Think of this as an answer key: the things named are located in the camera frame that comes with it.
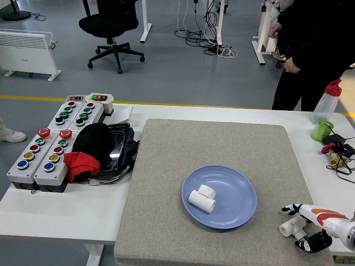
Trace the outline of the person's left hand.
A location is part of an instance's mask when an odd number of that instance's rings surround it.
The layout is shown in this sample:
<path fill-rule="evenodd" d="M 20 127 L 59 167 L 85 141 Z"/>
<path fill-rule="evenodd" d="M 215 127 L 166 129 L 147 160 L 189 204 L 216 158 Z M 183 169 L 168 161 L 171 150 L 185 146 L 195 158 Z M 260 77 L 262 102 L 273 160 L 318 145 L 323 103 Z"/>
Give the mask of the person's left hand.
<path fill-rule="evenodd" d="M 292 57 L 288 58 L 288 59 L 284 62 L 283 66 L 284 66 L 285 71 L 288 72 L 288 73 L 294 73 L 294 74 L 296 74 L 296 73 L 298 73 L 298 72 L 300 71 L 300 68 L 297 67 L 297 66 L 294 64 Z"/>

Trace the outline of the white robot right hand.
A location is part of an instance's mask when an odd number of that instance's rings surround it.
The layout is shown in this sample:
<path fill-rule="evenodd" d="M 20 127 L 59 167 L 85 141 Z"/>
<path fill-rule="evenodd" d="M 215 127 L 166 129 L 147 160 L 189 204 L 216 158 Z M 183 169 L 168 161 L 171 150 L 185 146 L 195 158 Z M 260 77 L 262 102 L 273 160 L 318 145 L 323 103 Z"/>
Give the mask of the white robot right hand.
<path fill-rule="evenodd" d="M 317 253 L 328 248 L 333 238 L 338 238 L 345 247 L 354 251 L 354 218 L 310 204 L 291 204 L 282 211 L 293 215 L 293 218 L 280 225 L 279 230 L 285 237 L 294 236 L 295 245 L 301 250 Z M 321 231 L 308 236 L 303 230 L 308 223 L 320 227 Z"/>

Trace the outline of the person's right hand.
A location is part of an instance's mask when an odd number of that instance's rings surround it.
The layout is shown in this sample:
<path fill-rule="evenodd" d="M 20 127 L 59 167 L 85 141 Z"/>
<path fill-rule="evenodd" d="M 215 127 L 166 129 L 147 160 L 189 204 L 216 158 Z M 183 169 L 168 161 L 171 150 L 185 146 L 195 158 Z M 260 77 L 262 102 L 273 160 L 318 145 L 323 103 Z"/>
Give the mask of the person's right hand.
<path fill-rule="evenodd" d="M 282 30 L 282 25 L 279 22 L 274 22 L 270 25 L 268 36 L 272 39 L 276 39 L 278 37 L 278 33 Z"/>

